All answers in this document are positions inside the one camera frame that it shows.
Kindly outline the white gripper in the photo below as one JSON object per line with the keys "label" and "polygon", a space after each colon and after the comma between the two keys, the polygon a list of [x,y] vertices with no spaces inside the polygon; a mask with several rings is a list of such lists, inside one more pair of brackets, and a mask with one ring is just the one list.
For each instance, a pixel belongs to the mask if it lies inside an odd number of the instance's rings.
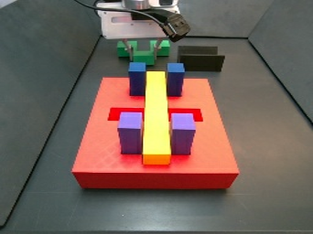
{"label": "white gripper", "polygon": [[[151,9],[163,9],[179,13],[178,1],[148,1]],[[101,8],[125,9],[121,1],[97,2],[95,6]],[[121,39],[127,50],[129,61],[133,62],[133,47],[127,39],[165,37],[159,25],[147,17],[135,18],[131,13],[97,11],[101,22],[101,34],[105,39]],[[157,58],[157,51],[163,40],[156,38],[153,43],[153,59]]]}

